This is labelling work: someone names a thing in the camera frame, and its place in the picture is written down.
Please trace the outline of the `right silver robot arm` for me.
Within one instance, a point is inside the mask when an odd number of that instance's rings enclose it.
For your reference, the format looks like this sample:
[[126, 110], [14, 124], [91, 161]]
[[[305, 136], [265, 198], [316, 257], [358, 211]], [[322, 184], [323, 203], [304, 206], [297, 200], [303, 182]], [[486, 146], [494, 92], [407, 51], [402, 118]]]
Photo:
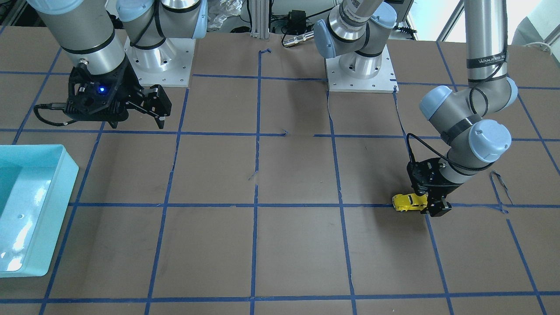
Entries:
[[64, 127], [81, 121], [116, 128], [130, 110], [152, 116], [162, 129], [172, 102], [161, 84], [145, 88], [135, 67], [167, 71], [177, 60], [172, 39], [202, 39], [207, 31], [206, 0], [119, 0], [118, 19], [129, 47], [116, 34], [104, 4], [96, 0], [31, 0], [62, 50], [73, 62], [64, 102], [38, 104], [44, 124]]

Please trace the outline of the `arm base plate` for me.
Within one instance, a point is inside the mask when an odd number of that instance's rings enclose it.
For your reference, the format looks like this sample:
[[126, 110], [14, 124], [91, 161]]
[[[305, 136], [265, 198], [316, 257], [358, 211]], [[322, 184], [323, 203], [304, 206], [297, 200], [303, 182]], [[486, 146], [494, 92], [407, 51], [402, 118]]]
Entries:
[[352, 52], [326, 59], [325, 69], [330, 92], [399, 92], [387, 46], [379, 56]]
[[196, 42], [193, 38], [167, 38], [160, 47], [142, 50], [130, 46], [130, 39], [127, 38], [124, 51], [140, 85], [187, 88]]

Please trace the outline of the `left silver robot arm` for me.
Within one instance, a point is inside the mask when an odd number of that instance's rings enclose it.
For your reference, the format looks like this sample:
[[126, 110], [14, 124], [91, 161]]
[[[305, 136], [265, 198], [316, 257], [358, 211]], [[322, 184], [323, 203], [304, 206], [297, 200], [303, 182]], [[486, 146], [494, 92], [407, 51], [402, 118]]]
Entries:
[[344, 0], [313, 27], [315, 44], [325, 59], [329, 106], [352, 109], [362, 101], [370, 110], [385, 110], [389, 100], [399, 110], [398, 84], [408, 80], [431, 87], [408, 113], [411, 122], [427, 121], [447, 146], [442, 154], [410, 129], [401, 127], [406, 148], [386, 148], [385, 137], [373, 138], [375, 167], [363, 177], [348, 177], [351, 158], [337, 152], [337, 187], [345, 204], [368, 204], [394, 192], [407, 175], [412, 192], [396, 195], [403, 211], [412, 205], [432, 217], [452, 209], [448, 197], [463, 192], [462, 185], [484, 173], [509, 149], [512, 137], [506, 126], [488, 115], [514, 104], [518, 87], [508, 76], [507, 2], [465, 0], [467, 84], [456, 87], [448, 60], [438, 45], [390, 44], [397, 14], [382, 0]]

